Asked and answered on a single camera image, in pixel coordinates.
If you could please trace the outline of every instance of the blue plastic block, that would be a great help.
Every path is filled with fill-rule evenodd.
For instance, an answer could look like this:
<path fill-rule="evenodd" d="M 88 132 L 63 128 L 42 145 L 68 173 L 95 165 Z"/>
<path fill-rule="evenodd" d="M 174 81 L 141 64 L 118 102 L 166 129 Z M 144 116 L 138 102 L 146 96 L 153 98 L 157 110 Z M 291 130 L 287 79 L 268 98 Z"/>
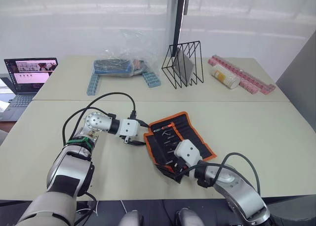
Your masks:
<path fill-rule="evenodd" d="M 98 83 L 99 83 L 99 75 L 92 74 L 91 79 L 90 79 L 90 83 L 89 83 L 89 86 L 87 89 L 88 96 L 95 95 L 95 92 L 97 91 Z"/>
<path fill-rule="evenodd" d="M 153 88 L 161 85 L 159 78 L 154 72 L 143 73 L 143 77 L 148 85 L 148 87 Z"/>

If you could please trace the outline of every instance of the laptop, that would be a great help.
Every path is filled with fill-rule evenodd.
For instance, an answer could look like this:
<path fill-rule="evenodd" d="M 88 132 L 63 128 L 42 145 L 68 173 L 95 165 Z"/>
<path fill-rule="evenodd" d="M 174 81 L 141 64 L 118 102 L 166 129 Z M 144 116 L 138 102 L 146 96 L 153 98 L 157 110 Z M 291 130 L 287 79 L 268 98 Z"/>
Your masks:
<path fill-rule="evenodd" d="M 5 59 L 4 62 L 16 96 L 0 121 L 17 121 L 58 63 L 56 58 Z"/>

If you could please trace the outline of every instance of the tool pouch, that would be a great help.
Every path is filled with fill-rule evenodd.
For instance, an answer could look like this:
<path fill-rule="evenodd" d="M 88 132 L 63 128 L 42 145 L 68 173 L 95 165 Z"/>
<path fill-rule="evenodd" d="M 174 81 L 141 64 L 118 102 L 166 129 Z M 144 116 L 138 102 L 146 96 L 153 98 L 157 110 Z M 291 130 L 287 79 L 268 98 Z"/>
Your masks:
<path fill-rule="evenodd" d="M 147 150 L 153 163 L 167 177 L 174 179 L 187 168 L 182 158 L 174 155 L 177 145 L 189 139 L 198 148 L 204 161 L 216 157 L 216 154 L 204 142 L 191 125 L 187 112 L 180 112 L 149 124 L 149 133 L 144 134 Z"/>

